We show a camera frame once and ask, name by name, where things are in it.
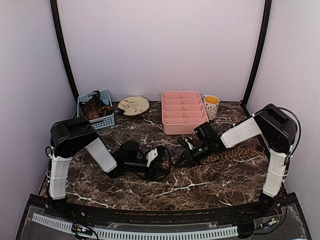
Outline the brown floral tie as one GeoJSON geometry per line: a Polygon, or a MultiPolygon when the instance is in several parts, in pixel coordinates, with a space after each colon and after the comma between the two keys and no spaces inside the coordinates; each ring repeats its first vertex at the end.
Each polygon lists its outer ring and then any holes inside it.
{"type": "Polygon", "coordinates": [[[214,153],[201,161],[203,165],[215,164],[220,161],[248,160],[254,157],[265,156],[265,149],[261,145],[236,146],[223,152],[214,153]]]}

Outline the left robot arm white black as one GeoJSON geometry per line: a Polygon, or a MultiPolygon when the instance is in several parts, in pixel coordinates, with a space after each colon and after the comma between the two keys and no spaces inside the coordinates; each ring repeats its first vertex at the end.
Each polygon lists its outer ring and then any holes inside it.
{"type": "Polygon", "coordinates": [[[48,195],[53,199],[51,210],[60,218],[71,213],[62,199],[67,194],[70,162],[83,149],[111,179],[130,172],[147,181],[160,181],[171,172],[172,157],[166,147],[157,146],[144,153],[138,142],[128,140],[119,150],[111,152],[85,116],[55,123],[50,134],[50,145],[45,149],[50,158],[48,195]]]}

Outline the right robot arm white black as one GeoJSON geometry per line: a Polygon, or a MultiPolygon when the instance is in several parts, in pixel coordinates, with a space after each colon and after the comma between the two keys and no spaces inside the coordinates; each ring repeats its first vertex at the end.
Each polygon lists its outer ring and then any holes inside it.
{"type": "Polygon", "coordinates": [[[268,104],[245,120],[235,123],[218,135],[209,122],[194,129],[200,146],[187,137],[182,138],[184,152],[175,163],[177,168],[191,168],[212,154],[224,152],[256,136],[261,136],[268,148],[269,165],[262,194],[274,198],[288,175],[290,160],[301,139],[299,118],[290,110],[268,104]]]}

